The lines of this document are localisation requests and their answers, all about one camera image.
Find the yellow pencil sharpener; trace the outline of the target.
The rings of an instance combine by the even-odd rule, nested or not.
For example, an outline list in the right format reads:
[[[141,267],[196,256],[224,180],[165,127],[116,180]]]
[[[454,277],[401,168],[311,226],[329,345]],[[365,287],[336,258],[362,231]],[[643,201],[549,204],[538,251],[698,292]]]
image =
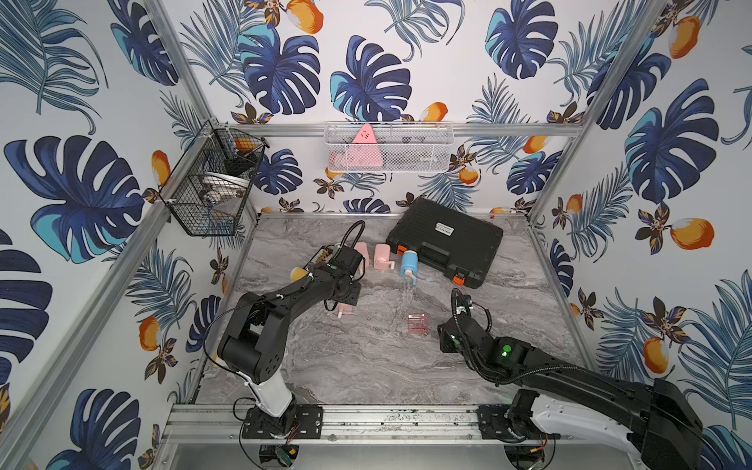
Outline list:
[[[292,282],[297,282],[304,279],[309,275],[309,272],[305,268],[294,268],[291,271],[290,277]]]

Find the blue pencil sharpener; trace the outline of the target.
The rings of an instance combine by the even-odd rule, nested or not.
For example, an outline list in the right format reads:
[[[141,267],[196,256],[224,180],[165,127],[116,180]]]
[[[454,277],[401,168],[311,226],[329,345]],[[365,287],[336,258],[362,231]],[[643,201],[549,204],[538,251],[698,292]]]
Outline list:
[[[401,277],[416,285],[418,281],[418,265],[419,258],[417,252],[413,250],[404,251],[401,255]]]

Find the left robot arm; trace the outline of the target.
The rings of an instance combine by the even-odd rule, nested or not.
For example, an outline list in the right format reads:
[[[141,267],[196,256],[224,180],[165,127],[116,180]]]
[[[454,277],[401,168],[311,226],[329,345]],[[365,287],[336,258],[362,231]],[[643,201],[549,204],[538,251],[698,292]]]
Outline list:
[[[280,418],[293,409],[294,396],[280,372],[293,321],[318,304],[356,305],[364,267],[364,256],[343,246],[288,286],[262,295],[248,293],[238,302],[217,355],[249,385],[262,413]]]

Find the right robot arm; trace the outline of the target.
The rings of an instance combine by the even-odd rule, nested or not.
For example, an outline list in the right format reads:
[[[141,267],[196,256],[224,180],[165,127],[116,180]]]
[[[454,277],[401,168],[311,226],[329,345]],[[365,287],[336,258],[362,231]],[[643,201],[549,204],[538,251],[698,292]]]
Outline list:
[[[480,407],[485,438],[518,445],[572,436],[626,452],[649,469],[698,469],[703,425],[679,388],[613,379],[559,360],[512,337],[495,338],[473,318],[469,296],[452,290],[452,317],[438,328],[440,349],[497,385],[515,384],[511,405]]]

